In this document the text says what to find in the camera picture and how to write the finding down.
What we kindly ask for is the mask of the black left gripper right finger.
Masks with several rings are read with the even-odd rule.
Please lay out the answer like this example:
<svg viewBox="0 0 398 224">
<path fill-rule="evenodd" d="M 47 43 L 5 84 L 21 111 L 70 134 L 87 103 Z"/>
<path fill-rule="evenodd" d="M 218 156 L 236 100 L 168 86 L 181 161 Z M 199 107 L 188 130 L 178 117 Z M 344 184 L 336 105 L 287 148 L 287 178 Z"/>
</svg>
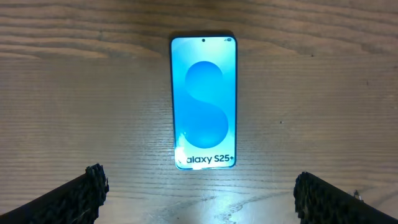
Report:
<svg viewBox="0 0 398 224">
<path fill-rule="evenodd" d="M 391 217 L 317 176 L 302 172 L 293 191 L 295 212 L 301 224 L 397 224 Z"/>
</svg>

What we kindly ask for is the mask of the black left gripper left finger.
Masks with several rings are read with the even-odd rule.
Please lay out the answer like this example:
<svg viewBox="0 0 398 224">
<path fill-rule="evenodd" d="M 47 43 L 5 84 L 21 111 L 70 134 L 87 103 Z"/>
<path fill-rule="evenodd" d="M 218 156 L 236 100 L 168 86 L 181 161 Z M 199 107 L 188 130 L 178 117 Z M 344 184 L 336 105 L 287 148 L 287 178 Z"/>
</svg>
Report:
<svg viewBox="0 0 398 224">
<path fill-rule="evenodd" d="M 1 215 L 1 223 L 94 223 L 108 192 L 103 166 L 95 164 L 76 179 Z"/>
</svg>

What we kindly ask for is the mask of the blue Galaxy S25+ smartphone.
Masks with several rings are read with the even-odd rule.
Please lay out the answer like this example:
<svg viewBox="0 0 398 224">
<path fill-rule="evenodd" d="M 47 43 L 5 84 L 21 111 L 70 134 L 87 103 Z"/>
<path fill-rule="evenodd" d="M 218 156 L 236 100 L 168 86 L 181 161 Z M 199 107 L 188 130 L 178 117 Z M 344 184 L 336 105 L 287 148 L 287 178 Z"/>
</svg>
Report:
<svg viewBox="0 0 398 224">
<path fill-rule="evenodd" d="M 174 158 L 180 170 L 236 164 L 237 49 L 232 34 L 177 35 L 170 41 Z"/>
</svg>

